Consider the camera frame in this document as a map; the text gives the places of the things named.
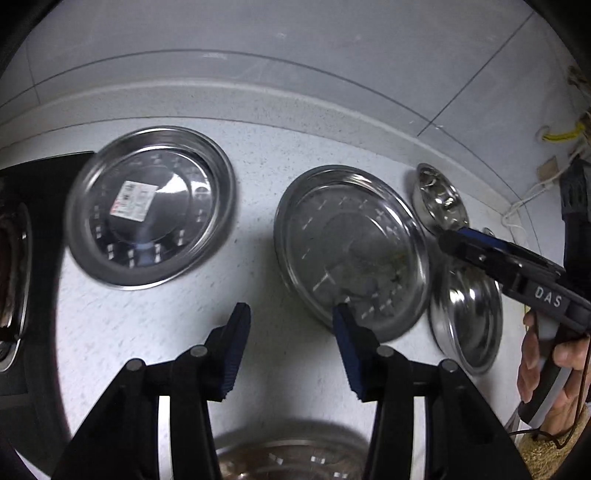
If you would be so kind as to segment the person's right hand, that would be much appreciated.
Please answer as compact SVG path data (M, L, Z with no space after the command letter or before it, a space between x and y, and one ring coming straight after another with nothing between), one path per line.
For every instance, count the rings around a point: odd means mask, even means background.
M527 333L522 343L522 359L517 387L524 403L528 403L540 381L540 348L536 332L536 313L530 310L523 318ZM541 429L548 434L565 434L577 422L582 402L590 387L590 338L559 344L553 352L557 366L570 368L571 375L547 413Z

